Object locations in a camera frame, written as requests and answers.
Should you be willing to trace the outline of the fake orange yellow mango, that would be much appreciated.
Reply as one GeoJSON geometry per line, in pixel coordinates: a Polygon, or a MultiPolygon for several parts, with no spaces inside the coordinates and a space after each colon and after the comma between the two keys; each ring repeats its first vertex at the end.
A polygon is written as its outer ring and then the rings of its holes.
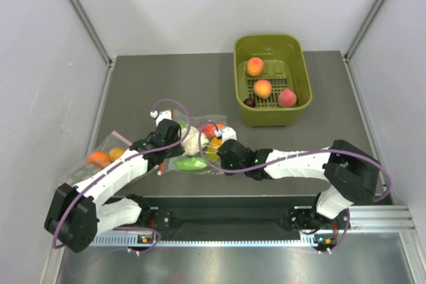
{"type": "Polygon", "coordinates": [[[217,137],[213,137],[210,140],[209,144],[207,145],[204,151],[204,155],[209,162],[214,163],[219,161],[220,158],[218,155],[218,149],[219,147],[221,147],[221,145],[222,145],[222,140],[217,137]]]}

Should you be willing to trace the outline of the clear zip bag red seal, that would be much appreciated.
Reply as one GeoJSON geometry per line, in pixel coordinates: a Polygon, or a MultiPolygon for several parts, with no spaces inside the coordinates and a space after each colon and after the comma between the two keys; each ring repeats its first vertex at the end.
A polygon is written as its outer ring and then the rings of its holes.
{"type": "MultiPolygon", "coordinates": [[[[207,125],[207,123],[219,124],[220,125],[219,128],[223,128],[225,126],[228,126],[228,118],[225,115],[213,114],[213,115],[196,116],[196,117],[187,118],[184,113],[182,113],[181,111],[179,111],[177,109],[173,109],[171,111],[172,111],[172,120],[179,123],[179,125],[181,127],[181,134],[182,134],[182,127],[183,126],[187,126],[189,128],[191,126],[193,126],[197,129],[199,129],[200,132],[202,132],[204,127],[207,125]]],[[[161,176],[161,175],[166,174],[168,172],[176,171],[176,172],[190,173],[190,174],[197,174],[197,175],[204,175],[204,174],[222,175],[223,173],[215,168],[215,167],[220,166],[220,159],[219,159],[219,161],[214,162],[214,163],[209,162],[208,159],[204,155],[204,151],[205,151],[207,145],[204,148],[202,148],[201,143],[200,143],[200,138],[198,138],[198,145],[200,147],[200,151],[199,151],[199,153],[197,153],[194,156],[185,156],[184,155],[184,149],[181,145],[183,153],[181,153],[180,155],[174,156],[172,158],[168,158],[168,159],[164,160],[163,163],[161,163],[159,165],[159,167],[157,169],[157,174],[159,176],[161,176]],[[177,161],[179,158],[195,157],[195,156],[202,157],[206,161],[208,166],[201,171],[195,171],[195,172],[181,171],[181,170],[178,170],[176,168],[175,161],[177,161]]]]}

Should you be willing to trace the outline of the fake green cucumber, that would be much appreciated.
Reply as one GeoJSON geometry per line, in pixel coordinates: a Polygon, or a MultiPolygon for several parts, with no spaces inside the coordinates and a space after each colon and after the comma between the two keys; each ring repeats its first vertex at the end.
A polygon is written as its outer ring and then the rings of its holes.
{"type": "Polygon", "coordinates": [[[178,170],[186,172],[195,172],[205,169],[208,165],[202,157],[185,157],[175,161],[178,170]]]}

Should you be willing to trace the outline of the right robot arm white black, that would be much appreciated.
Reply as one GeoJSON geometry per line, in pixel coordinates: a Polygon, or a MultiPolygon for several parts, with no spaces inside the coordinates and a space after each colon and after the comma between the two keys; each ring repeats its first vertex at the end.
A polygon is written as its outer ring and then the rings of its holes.
{"type": "Polygon", "coordinates": [[[327,227],[353,205],[370,205],[381,164],[345,140],[334,140],[317,151],[284,152],[264,148],[251,150],[237,140],[227,140],[217,151],[220,167],[227,174],[243,173],[254,180],[308,178],[327,181],[310,212],[299,213],[293,225],[317,231],[327,227]]]}

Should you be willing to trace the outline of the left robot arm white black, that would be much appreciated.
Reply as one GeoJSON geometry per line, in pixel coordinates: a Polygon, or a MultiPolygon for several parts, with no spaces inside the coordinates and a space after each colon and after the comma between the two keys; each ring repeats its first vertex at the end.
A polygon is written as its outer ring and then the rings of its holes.
{"type": "Polygon", "coordinates": [[[79,253],[96,236],[116,227],[146,227],[151,213],[142,200],[130,197],[112,204],[108,200],[178,151],[182,139],[179,123],[163,119],[147,138],[134,142],[120,158],[94,176],[73,186],[60,185],[44,223],[45,230],[53,236],[53,248],[67,247],[79,253]]]}

